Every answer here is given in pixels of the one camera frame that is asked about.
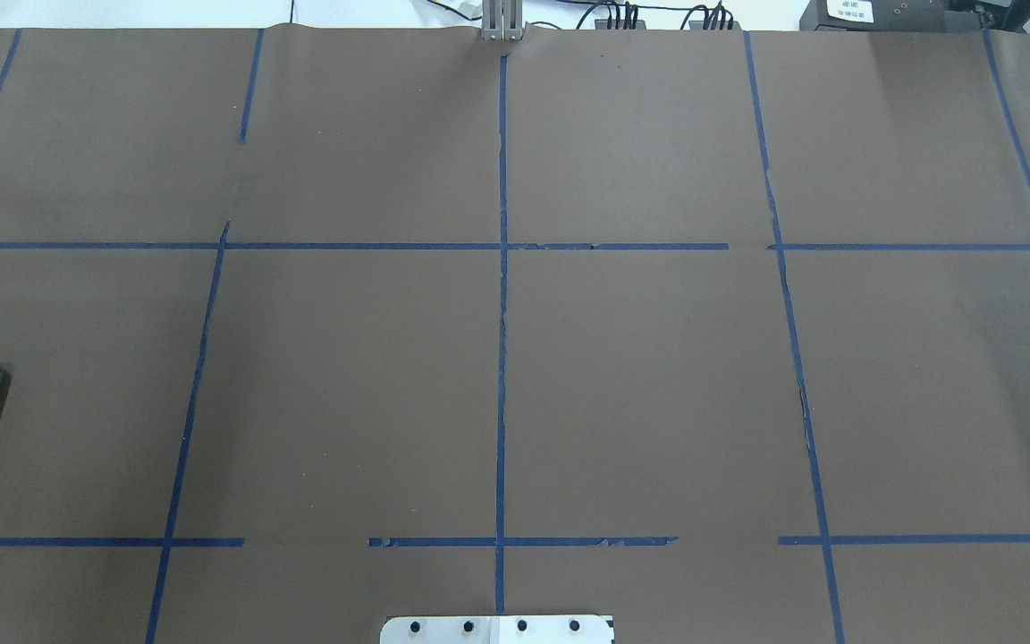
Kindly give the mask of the brown paper table cover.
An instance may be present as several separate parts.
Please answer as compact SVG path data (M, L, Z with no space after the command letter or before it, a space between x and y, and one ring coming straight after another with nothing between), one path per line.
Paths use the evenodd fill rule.
M1030 643L1030 34L0 30L0 643Z

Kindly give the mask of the black computer box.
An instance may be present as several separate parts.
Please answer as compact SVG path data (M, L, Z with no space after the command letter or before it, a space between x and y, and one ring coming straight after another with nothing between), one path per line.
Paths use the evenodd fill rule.
M1019 32L1030 1L809 1L798 29L812 31Z

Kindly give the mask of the aluminium frame post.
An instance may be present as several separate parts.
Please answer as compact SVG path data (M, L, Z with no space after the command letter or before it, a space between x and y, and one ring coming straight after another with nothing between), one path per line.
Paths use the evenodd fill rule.
M484 41L518 41L526 34L522 0L481 1L481 37Z

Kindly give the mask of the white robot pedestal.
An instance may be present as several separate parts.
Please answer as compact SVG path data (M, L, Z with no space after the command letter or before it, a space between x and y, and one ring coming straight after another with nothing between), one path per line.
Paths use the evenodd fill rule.
M611 616L597 614L398 616L380 643L614 643Z

